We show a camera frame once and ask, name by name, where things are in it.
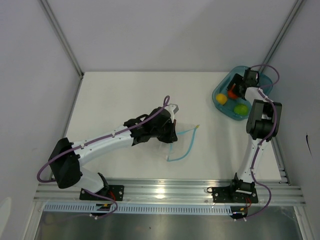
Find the clear zip top bag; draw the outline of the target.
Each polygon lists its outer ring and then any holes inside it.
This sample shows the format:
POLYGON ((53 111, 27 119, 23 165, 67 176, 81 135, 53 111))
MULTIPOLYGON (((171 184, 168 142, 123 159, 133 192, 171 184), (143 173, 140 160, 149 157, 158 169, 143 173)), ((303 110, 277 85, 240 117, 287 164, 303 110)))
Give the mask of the clear zip top bag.
POLYGON ((156 153, 167 162, 176 162, 186 158, 192 150, 199 124, 177 123, 175 132, 177 141, 173 143, 160 142, 156 153))

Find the orange toy pumpkin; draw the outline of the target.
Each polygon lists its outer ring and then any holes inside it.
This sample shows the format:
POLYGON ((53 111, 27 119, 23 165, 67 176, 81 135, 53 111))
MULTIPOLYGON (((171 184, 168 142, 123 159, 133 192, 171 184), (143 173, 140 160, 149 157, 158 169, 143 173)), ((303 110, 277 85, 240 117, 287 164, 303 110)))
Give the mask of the orange toy pumpkin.
POLYGON ((227 88, 227 95, 230 99, 237 99, 239 96, 237 95, 236 85, 234 84, 232 87, 227 88))

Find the yellow toy squash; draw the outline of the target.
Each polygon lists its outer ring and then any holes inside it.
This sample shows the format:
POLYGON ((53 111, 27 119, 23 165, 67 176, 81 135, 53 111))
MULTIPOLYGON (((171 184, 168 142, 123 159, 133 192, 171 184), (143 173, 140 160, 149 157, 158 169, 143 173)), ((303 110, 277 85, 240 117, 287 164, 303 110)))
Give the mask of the yellow toy squash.
POLYGON ((224 95, 223 93, 218 93, 215 96, 215 100, 220 104, 220 105, 225 105, 226 102, 228 101, 228 97, 224 95))

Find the light green toy fruit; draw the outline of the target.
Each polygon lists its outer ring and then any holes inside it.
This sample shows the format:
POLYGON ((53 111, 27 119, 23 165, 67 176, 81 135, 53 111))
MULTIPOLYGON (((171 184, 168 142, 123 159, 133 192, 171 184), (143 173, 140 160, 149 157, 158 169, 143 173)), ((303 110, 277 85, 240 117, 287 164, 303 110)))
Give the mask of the light green toy fruit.
POLYGON ((240 116, 246 116, 249 113, 249 108, 247 105, 240 103, 233 108, 233 112, 240 116))

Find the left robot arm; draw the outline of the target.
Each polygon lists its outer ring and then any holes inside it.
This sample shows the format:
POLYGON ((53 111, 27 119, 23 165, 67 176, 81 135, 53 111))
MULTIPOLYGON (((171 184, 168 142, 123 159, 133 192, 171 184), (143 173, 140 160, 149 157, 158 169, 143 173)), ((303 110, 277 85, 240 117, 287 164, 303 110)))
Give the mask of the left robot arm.
POLYGON ((176 142, 175 114, 178 110, 176 104, 158 107, 96 139, 78 142, 70 142, 66 137, 60 139, 49 159, 57 186, 60 189, 78 187, 91 192, 97 200, 105 199, 110 189, 106 178, 99 172, 87 170, 84 165, 108 152, 146 143, 152 138, 165 144, 176 142))

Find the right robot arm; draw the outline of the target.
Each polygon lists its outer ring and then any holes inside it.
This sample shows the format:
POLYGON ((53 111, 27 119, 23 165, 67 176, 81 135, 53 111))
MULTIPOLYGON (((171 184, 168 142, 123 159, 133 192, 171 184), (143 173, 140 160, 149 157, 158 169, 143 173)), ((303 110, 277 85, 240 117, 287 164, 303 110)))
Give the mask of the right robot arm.
POLYGON ((255 193, 257 168, 265 148, 279 131, 283 106, 264 93, 260 85, 260 74, 251 67, 244 71, 244 76, 233 78, 227 89, 251 104, 246 123, 247 148, 228 189, 229 198, 239 202, 246 195, 252 196, 255 193))

